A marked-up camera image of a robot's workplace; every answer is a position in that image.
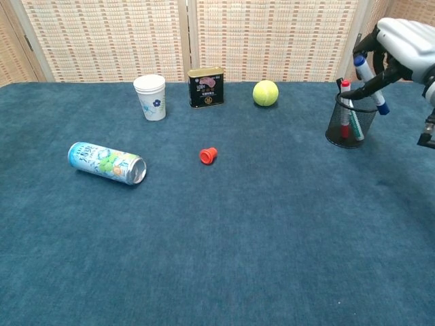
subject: blue marker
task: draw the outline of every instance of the blue marker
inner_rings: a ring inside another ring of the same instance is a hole
[[[372,70],[368,66],[367,61],[363,56],[355,57],[355,59],[353,59],[353,65],[355,66],[357,72],[360,74],[361,79],[364,83],[368,82],[375,76],[373,75]],[[386,115],[389,113],[387,103],[385,102],[385,99],[383,98],[382,92],[380,90],[370,95],[370,97],[375,102],[379,114]]]

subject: black tin can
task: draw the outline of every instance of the black tin can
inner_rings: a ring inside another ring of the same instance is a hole
[[[188,72],[191,107],[208,107],[224,102],[224,70],[220,67]]]

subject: woven screen panel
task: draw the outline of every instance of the woven screen panel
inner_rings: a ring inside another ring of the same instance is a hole
[[[389,14],[394,18],[416,20],[435,26],[434,0],[395,0]]]
[[[20,42],[0,7],[0,87],[16,82],[36,82]]]
[[[362,38],[364,38],[366,35],[370,34],[373,31],[373,28],[375,27],[376,23],[385,16],[385,13],[388,9],[389,0],[375,0],[373,1],[373,6],[369,8],[370,10],[370,18],[368,20],[368,23],[363,26],[362,30]],[[372,68],[373,73],[375,73],[375,70],[373,69],[372,59],[373,55],[371,53],[367,56],[367,61],[370,67]],[[349,67],[347,68],[346,77],[350,78],[352,81],[357,81],[355,67],[353,66],[353,62],[350,62]]]
[[[58,82],[184,81],[177,1],[22,0]]]
[[[357,4],[198,0],[200,65],[221,66],[236,82],[331,81]]]

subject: spam can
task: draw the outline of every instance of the spam can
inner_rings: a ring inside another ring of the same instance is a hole
[[[224,102],[224,70],[220,67],[188,71],[191,107],[208,107]]]
[[[138,155],[85,142],[71,146],[68,161],[78,170],[128,185],[142,182],[147,171],[145,161]]]

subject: can label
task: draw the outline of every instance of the can label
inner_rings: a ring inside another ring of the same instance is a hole
[[[69,163],[78,170],[124,183],[131,183],[128,172],[137,158],[135,154],[83,142],[74,144],[68,154]]]
[[[224,74],[220,68],[189,71],[190,106],[208,107],[224,102]]]

